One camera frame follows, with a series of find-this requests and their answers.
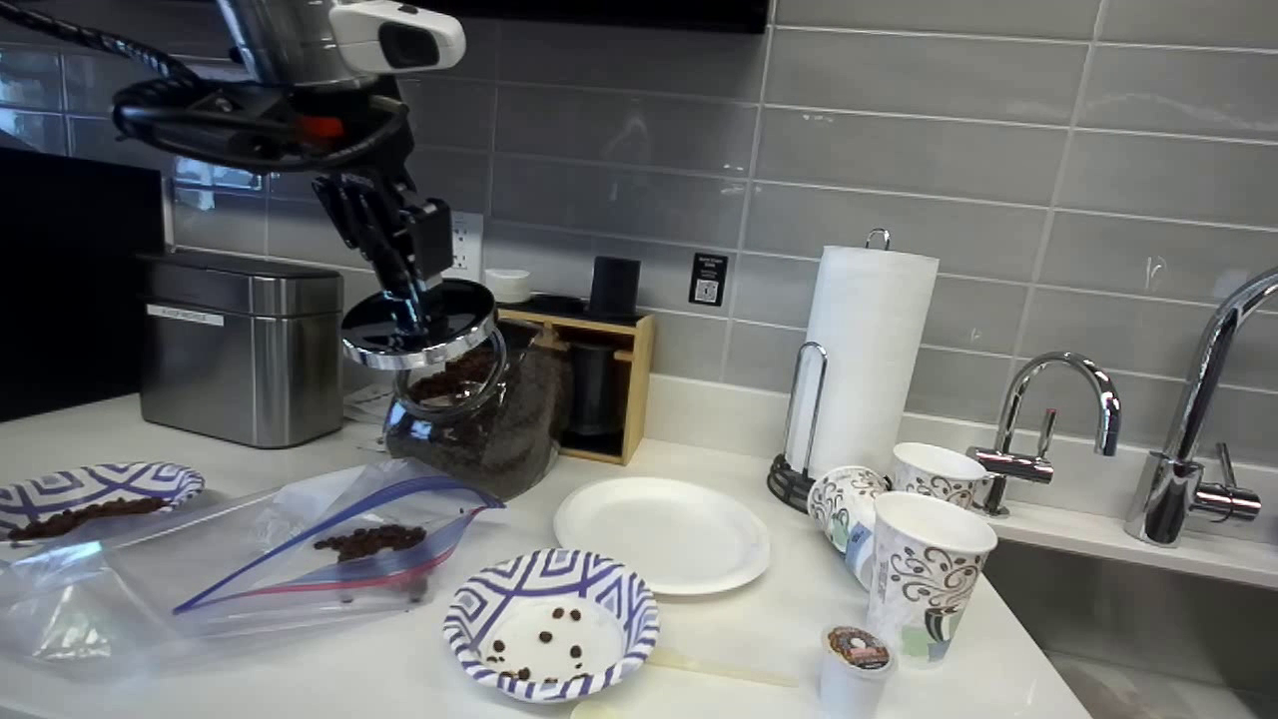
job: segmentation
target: kitchen wall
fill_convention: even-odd
[[[215,58],[207,3],[140,37]],[[331,264],[369,288],[308,182],[115,142],[134,71],[0,26],[0,133],[168,166],[188,246]],[[1208,308],[1278,264],[1278,3],[1271,0],[774,0],[765,37],[471,23],[457,71],[408,78],[423,190],[484,215],[484,264],[585,292],[642,260],[660,370],[783,391],[823,244],[893,230],[942,260],[910,406],[992,420],[1050,348],[1112,366],[1126,441],[1158,441]],[[694,250],[732,254],[722,308],[688,303]],[[1278,457],[1278,318],[1249,318],[1208,435]],[[1082,378],[1046,374],[1086,435]]]

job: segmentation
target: faucet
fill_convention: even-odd
[[[1036,456],[1019,456],[1011,452],[1014,439],[1014,409],[1020,406],[1026,387],[1036,378],[1042,366],[1060,363],[1075,366],[1091,391],[1094,391],[1094,406],[1099,406],[1099,429],[1094,429],[1094,452],[1099,456],[1112,456],[1116,452],[1116,421],[1123,421],[1123,406],[1116,406],[1116,387],[1112,378],[1086,355],[1078,351],[1046,351],[1026,359],[1011,382],[1004,382],[1004,400],[996,409],[996,429],[992,429],[992,445],[970,445],[965,456],[978,457],[992,483],[984,492],[983,511],[990,515],[1004,515],[1002,493],[1004,493],[1004,473],[1014,477],[1030,477],[1030,483],[1050,483],[1055,468],[1046,461],[1046,445],[1050,445],[1050,427],[1055,427],[1055,409],[1046,409],[1042,420],[1042,435],[1036,435]]]
[[[1150,541],[1174,541],[1191,511],[1216,515],[1216,519],[1245,519],[1245,523],[1261,511],[1261,497],[1235,483],[1235,461],[1227,441],[1216,441],[1223,483],[1201,483],[1194,439],[1201,429],[1213,387],[1223,382],[1237,327],[1273,292],[1278,292],[1278,267],[1245,280],[1208,316],[1186,374],[1180,406],[1170,420],[1162,452],[1150,452],[1139,505],[1128,511],[1128,535]]]

